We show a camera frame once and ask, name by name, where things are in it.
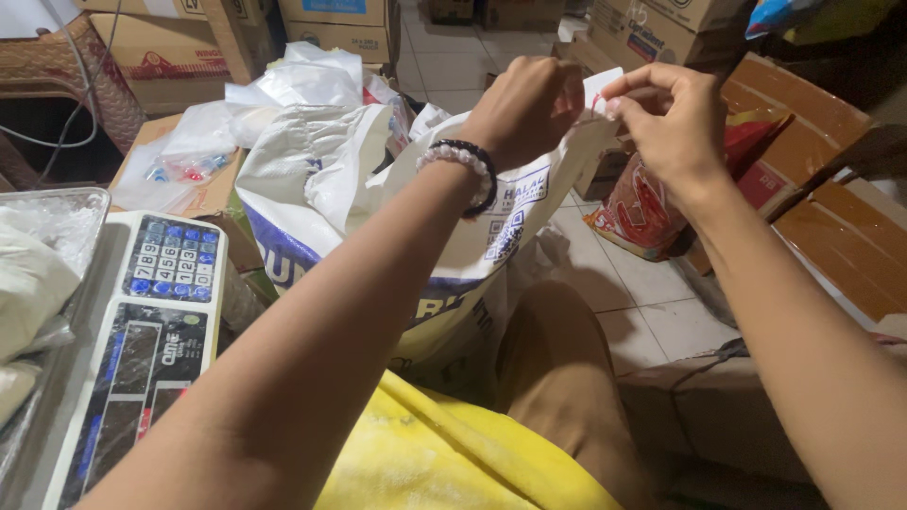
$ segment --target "red packaging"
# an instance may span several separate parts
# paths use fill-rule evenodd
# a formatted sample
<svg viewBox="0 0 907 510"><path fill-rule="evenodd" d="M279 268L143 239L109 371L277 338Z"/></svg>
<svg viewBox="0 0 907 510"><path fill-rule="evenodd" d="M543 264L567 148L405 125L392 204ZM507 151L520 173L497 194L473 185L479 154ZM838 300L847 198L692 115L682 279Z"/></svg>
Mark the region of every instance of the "red packaging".
<svg viewBox="0 0 907 510"><path fill-rule="evenodd" d="M786 111L754 110L730 115L725 122L727 168L737 167L766 136L785 123ZM633 154L611 195L592 214L583 218L601 237L646 260L667 258L668 247L687 219L668 200L665 185Z"/></svg>

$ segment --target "digital scale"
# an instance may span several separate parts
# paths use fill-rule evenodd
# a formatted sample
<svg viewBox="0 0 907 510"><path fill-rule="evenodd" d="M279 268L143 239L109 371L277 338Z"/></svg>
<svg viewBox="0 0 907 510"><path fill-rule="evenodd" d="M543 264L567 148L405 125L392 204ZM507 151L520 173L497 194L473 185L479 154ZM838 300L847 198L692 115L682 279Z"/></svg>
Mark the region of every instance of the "digital scale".
<svg viewBox="0 0 907 510"><path fill-rule="evenodd" d="M103 318L87 370L73 372L63 398L76 401L55 463L48 461L45 510L75 506L217 352L228 265L221 229L156 212L112 212L99 250L110 257L99 269L106 283L96 286Z"/></svg>

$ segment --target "forearm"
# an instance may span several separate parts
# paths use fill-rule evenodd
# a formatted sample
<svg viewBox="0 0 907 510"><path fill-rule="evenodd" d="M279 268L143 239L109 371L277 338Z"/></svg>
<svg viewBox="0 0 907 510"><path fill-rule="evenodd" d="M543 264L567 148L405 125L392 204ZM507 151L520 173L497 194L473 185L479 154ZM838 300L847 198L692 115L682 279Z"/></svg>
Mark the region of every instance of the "forearm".
<svg viewBox="0 0 907 510"><path fill-rule="evenodd" d="M729 179L685 203L795 449L835 507L903 504L907 379Z"/></svg>
<svg viewBox="0 0 907 510"><path fill-rule="evenodd" d="M175 507L167 496L209 508L212 494L238 508L314 503L477 186L462 165L426 167L268 309L88 502L136 507L139 490L155 508ZM181 463L193 477L163 468Z"/></svg>

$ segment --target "yellow cloth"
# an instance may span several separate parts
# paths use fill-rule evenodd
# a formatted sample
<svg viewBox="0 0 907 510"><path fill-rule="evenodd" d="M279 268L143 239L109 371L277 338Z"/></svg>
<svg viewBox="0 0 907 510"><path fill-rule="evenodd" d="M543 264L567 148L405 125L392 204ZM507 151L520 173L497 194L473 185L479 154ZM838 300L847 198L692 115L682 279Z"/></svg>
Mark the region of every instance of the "yellow cloth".
<svg viewBox="0 0 907 510"><path fill-rule="evenodd" d="M385 371L315 508L620 505L563 450L509 417Z"/></svg>

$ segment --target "metal tray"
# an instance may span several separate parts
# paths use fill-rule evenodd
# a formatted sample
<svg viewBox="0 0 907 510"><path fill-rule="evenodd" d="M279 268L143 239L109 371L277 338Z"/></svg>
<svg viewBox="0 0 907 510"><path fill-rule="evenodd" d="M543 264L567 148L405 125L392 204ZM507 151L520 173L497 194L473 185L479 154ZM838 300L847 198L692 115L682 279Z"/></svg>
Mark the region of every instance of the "metal tray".
<svg viewBox="0 0 907 510"><path fill-rule="evenodd" d="M34 218L37 215L42 225L36 233L38 237L50 239L51 248L61 255L63 260L82 279L82 284L75 290L63 306L62 315L70 324L72 332L83 328L90 312L90 296L85 295L84 282L91 267L94 251L101 237L101 228L110 209L110 194L101 188L71 188L64 190L23 191L0 194L0 206L28 212ZM77 218L78 224L72 225L71 218ZM54 224L44 225L50 221ZM49 427L56 403L54 397L60 397L56 391L48 391L51 382L60 384L65 379L74 362L77 349L66 345L44 352L24 355L42 368L42 373L35 383L32 395L10 417L0 429L0 501L2 506L15 499L9 496L22 490L23 483L17 482L18 471L27 463L29 451L40 451L42 427Z"/></svg>

